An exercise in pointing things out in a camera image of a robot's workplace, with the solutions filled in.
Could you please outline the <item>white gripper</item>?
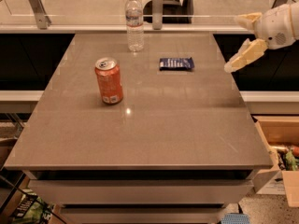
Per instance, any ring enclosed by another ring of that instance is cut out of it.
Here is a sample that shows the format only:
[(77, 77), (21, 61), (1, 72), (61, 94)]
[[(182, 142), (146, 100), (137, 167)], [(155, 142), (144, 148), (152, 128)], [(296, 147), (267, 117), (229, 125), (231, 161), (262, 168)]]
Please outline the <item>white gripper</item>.
[(284, 4), (263, 15), (261, 12), (237, 15), (235, 22), (248, 31), (254, 31), (257, 39), (243, 42), (238, 52), (224, 65), (227, 73), (257, 61), (267, 49), (288, 47), (298, 40), (299, 3)]

